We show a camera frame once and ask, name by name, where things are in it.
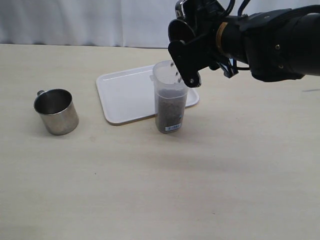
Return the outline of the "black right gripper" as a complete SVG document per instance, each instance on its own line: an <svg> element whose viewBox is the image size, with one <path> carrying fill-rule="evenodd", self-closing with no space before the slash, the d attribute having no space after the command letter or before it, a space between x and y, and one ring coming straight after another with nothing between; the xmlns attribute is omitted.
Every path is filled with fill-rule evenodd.
<svg viewBox="0 0 320 240"><path fill-rule="evenodd" d="M194 0L195 38L189 43L169 43L168 52L189 88L201 86L199 71L205 68L213 71L222 69L227 78L238 74L236 60L230 60L217 46L218 29L227 24L227 17L234 6L233 0L229 1L227 8L217 0Z"/></svg>

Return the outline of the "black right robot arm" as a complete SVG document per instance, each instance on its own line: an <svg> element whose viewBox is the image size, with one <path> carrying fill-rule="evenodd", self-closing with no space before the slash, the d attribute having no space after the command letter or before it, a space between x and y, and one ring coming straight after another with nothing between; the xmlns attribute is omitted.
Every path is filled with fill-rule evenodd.
<svg viewBox="0 0 320 240"><path fill-rule="evenodd" d="M275 83L320 74L320 7L245 14L244 0L232 15L218 0L179 0L168 25L168 52L183 82L201 86L200 70L221 69L227 78L250 71Z"/></svg>

